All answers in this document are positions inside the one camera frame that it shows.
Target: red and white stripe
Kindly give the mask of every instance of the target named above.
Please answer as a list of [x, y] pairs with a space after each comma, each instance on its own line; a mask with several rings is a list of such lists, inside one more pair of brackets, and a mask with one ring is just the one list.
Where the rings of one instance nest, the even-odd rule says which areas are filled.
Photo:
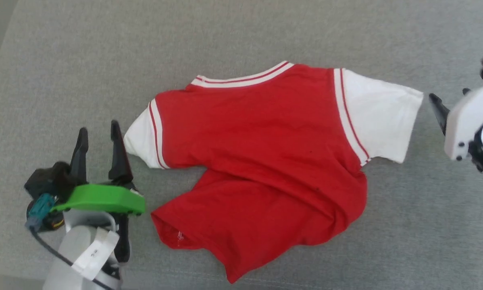
[[347, 110], [347, 102], [344, 89], [344, 69], [335, 68], [333, 70], [333, 75], [335, 83], [335, 95], [337, 98], [337, 106], [340, 113], [341, 124], [344, 128], [345, 136], [347, 137], [347, 140], [349, 141], [352, 150], [360, 159], [361, 166], [363, 166], [367, 162], [369, 162], [371, 158], [369, 157], [367, 150], [365, 150], [363, 145], [360, 143], [358, 136], [356, 136], [356, 132], [354, 131], [354, 127], [351, 122], [350, 112], [349, 110]]
[[193, 81], [192, 85], [203, 88], [239, 88], [251, 85], [260, 84], [269, 79], [273, 79], [278, 75], [291, 68], [293, 64], [288, 61], [283, 61], [273, 68], [270, 68], [264, 72], [249, 75], [246, 77], [236, 77], [234, 79], [210, 79], [203, 75], [198, 75]]
[[157, 152], [157, 155], [155, 157], [157, 159], [157, 163], [161, 166], [162, 169], [169, 169], [170, 167], [166, 165], [164, 158], [162, 157], [162, 122], [161, 115], [159, 114], [159, 110], [157, 109], [157, 103], [155, 99], [150, 101], [149, 111], [150, 117], [152, 118], [152, 126], [154, 129], [154, 144], [155, 150]]

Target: black cable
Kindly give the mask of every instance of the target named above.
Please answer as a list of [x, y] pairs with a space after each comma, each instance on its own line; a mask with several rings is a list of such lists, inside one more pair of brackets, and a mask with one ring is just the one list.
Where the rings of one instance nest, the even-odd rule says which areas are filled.
[[[37, 233], [35, 232], [35, 229], [32, 226], [30, 227], [30, 233], [32, 233], [33, 238], [35, 240], [37, 240], [37, 242], [39, 242], [39, 244], [41, 244], [41, 246], [43, 246], [46, 250], [48, 250], [48, 252], [50, 252], [52, 255], [59, 258], [64, 263], [68, 264], [68, 266], [70, 266], [70, 267], [73, 265], [73, 263], [70, 260], [68, 260], [68, 258], [61, 255], [54, 248], [52, 248], [49, 244], [47, 244], [44, 240], [42, 240], [41, 237], [39, 235], [37, 235]], [[97, 279], [93, 279], [92, 282], [95, 283], [96, 285], [104, 288], [105, 290], [114, 290], [111, 287], [105, 285], [104, 283], [98, 281]]]

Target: green bracket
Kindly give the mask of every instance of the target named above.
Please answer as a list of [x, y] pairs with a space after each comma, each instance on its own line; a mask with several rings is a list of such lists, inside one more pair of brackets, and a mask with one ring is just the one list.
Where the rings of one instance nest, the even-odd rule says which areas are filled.
[[145, 200], [122, 186], [85, 184], [75, 187], [68, 201], [54, 206], [52, 211], [67, 209], [140, 215], [145, 212]]

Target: white sleeve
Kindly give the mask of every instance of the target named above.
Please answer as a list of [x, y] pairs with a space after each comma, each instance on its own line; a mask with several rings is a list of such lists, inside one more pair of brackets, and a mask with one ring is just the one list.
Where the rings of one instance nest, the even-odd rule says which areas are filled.
[[402, 163], [423, 93], [343, 69], [347, 111], [369, 158]]
[[154, 99], [127, 130], [123, 143], [127, 153], [139, 156], [148, 167], [168, 168], [162, 158], [162, 126]]

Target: red t-shirt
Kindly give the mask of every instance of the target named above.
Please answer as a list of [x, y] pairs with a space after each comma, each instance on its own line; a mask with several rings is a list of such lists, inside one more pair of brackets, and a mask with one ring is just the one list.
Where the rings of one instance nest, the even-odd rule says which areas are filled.
[[153, 168], [207, 167], [152, 218], [165, 244], [210, 250], [233, 283], [356, 220], [366, 203], [362, 165], [374, 156], [404, 160], [421, 100], [414, 89], [343, 68], [284, 61], [158, 94], [125, 147]]

